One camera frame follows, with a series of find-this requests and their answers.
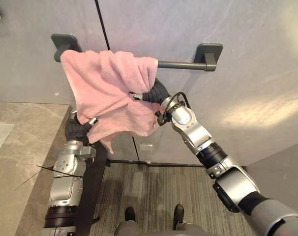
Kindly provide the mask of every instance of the towel bar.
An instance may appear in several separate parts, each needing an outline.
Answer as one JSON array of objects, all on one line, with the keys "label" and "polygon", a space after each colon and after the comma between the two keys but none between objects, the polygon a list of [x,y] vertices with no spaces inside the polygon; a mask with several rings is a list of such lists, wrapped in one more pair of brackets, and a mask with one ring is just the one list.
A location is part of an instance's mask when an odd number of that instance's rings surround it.
[{"label": "towel bar", "polygon": [[[78,40],[73,35],[54,33],[52,34],[51,39],[57,48],[57,51],[54,54],[54,59],[57,62],[60,62],[61,54],[68,49],[81,52]],[[160,60],[158,62],[158,67],[215,71],[222,49],[223,46],[219,43],[202,43],[197,47],[193,63]]]}]

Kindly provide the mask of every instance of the person's leg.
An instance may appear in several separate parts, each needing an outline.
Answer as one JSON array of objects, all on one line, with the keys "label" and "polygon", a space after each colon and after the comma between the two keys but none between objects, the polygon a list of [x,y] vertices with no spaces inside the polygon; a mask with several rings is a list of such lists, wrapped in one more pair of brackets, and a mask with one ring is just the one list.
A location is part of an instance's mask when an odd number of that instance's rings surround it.
[{"label": "person's leg", "polygon": [[173,231],[163,233],[146,233],[140,236],[216,236],[205,232],[197,225],[184,223],[184,207],[177,205],[173,215]]},{"label": "person's leg", "polygon": [[114,236],[136,236],[138,234],[139,228],[135,222],[135,212],[133,208],[129,207],[125,211],[125,221],[120,222]]},{"label": "person's leg", "polygon": [[184,207],[178,204],[174,209],[172,230],[179,230],[183,225],[183,220],[184,220]]}]

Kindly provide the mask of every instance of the pink towel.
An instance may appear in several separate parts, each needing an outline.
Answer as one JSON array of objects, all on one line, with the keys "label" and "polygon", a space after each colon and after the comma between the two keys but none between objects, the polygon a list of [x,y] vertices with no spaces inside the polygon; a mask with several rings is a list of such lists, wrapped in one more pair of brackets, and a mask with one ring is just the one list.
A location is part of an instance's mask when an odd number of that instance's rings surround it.
[{"label": "pink towel", "polygon": [[122,131],[139,136],[153,133],[157,103],[136,101],[129,94],[150,91],[154,84],[158,61],[135,58],[132,53],[65,51],[62,66],[75,95],[77,117],[85,123],[93,117],[99,122],[90,130],[90,143],[101,140],[111,153],[113,137]]}]

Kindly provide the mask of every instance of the towel bar bracket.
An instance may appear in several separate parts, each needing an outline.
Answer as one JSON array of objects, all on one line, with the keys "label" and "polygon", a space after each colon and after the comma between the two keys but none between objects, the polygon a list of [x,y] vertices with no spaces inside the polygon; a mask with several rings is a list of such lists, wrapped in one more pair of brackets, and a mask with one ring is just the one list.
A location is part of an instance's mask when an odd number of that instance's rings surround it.
[{"label": "towel bar bracket", "polygon": [[54,33],[51,36],[51,39],[57,48],[57,51],[54,54],[54,60],[60,62],[60,57],[62,53],[66,50],[74,50],[77,52],[82,52],[79,46],[78,40],[75,36],[71,34],[57,34]]}]

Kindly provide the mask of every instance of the marble countertop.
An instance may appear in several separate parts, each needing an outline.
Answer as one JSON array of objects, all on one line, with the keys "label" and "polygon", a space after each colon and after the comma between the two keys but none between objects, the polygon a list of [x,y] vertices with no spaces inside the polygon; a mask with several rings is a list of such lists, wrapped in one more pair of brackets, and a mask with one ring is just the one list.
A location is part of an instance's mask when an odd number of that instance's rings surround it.
[{"label": "marble countertop", "polygon": [[15,235],[68,105],[0,102],[0,123],[13,124],[0,148],[0,235]]}]

